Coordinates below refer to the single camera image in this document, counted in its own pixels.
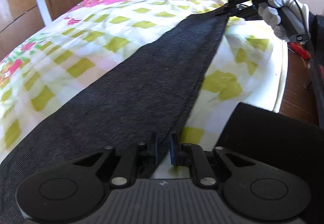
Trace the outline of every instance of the bed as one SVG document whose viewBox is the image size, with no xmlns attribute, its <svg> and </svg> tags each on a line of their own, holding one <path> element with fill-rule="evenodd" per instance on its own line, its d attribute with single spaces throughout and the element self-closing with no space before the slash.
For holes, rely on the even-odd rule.
<svg viewBox="0 0 324 224">
<path fill-rule="evenodd" d="M 226 2 L 85 0 L 34 34 L 0 63 L 0 161 L 44 119 L 141 46 L 189 15 Z M 286 73 L 286 44 L 271 28 L 231 17 L 181 141 L 211 150 L 241 101 L 278 112 Z M 152 177 L 185 176 L 188 172 L 171 167 L 167 156 Z"/>
</svg>

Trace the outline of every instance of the white glove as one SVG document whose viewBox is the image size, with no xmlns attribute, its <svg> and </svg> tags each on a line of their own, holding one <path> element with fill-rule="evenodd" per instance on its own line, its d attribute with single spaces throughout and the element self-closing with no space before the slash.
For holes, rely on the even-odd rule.
<svg viewBox="0 0 324 224">
<path fill-rule="evenodd" d="M 299 1 L 297 1 L 297 2 L 299 4 L 300 8 L 302 9 L 303 17 L 305 19 L 306 26 L 307 26 L 307 31 L 309 31 L 309 23 L 308 23 L 309 8 L 308 8 L 308 5 L 302 4 Z M 263 18 L 263 20 L 268 25 L 270 25 L 272 27 L 274 34 L 278 38 L 288 42 L 289 38 L 286 34 L 286 30 L 284 29 L 282 24 L 280 24 L 281 18 L 278 15 L 278 10 L 277 10 L 277 8 L 284 7 L 284 6 L 289 7 L 291 9 L 291 11 L 299 18 L 299 20 L 301 20 L 301 22 L 303 22 L 302 16 L 299 12 L 299 8 L 294 0 L 269 0 L 268 4 L 263 3 L 259 6 L 258 13 Z"/>
</svg>

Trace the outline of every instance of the ribbed gray plastic surface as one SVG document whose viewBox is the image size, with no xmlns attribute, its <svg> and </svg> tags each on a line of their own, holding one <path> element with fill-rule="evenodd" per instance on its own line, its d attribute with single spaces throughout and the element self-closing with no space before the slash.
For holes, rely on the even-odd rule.
<svg viewBox="0 0 324 224">
<path fill-rule="evenodd" d="M 257 224 L 233 213 L 216 191 L 200 189 L 191 179 L 138 179 L 130 188 L 112 191 L 100 209 L 73 224 L 130 223 Z M 304 222 L 296 219 L 290 223 Z"/>
</svg>

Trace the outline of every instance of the gloved hand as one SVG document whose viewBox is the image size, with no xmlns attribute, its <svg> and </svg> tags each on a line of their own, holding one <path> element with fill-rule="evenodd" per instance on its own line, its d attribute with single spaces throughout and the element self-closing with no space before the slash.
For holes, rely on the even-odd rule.
<svg viewBox="0 0 324 224">
<path fill-rule="evenodd" d="M 300 8 L 302 9 L 303 12 L 303 17 L 306 22 L 307 26 L 307 31 L 309 31 L 309 8 L 308 5 L 302 4 L 299 1 L 297 1 Z M 299 12 L 299 8 L 297 4 L 295 3 L 294 0 L 269 0 L 268 4 L 264 3 L 263 5 L 261 4 L 258 9 L 259 15 L 263 18 L 263 20 L 272 27 L 274 34 L 285 41 L 289 41 L 289 38 L 286 34 L 286 30 L 282 26 L 281 23 L 281 18 L 278 15 L 278 10 L 277 8 L 287 6 L 291 9 L 291 11 L 303 22 L 302 16 Z"/>
</svg>

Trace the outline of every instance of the wooden wardrobe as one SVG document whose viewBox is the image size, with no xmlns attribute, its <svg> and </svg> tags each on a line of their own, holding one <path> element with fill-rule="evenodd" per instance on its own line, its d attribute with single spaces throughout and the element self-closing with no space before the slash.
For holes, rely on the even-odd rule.
<svg viewBox="0 0 324 224">
<path fill-rule="evenodd" d="M 36 0 L 0 0 L 0 60 L 43 27 Z"/>
</svg>

